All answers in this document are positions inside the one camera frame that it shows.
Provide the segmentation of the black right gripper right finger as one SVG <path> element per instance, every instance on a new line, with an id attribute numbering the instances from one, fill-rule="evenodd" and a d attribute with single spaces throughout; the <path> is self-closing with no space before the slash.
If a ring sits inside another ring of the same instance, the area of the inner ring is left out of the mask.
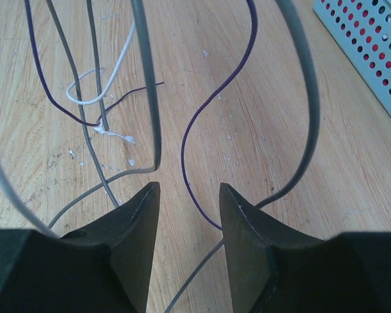
<path id="1" fill-rule="evenodd" d="M 322 240 L 220 186 L 234 312 L 391 312 L 391 231 Z"/>

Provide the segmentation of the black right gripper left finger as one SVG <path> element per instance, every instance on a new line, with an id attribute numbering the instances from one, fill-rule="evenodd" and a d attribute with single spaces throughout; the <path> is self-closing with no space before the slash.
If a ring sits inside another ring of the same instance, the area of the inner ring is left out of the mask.
<path id="1" fill-rule="evenodd" d="M 144 312 L 159 210 L 151 182 L 59 239 L 0 229 L 0 312 Z"/>

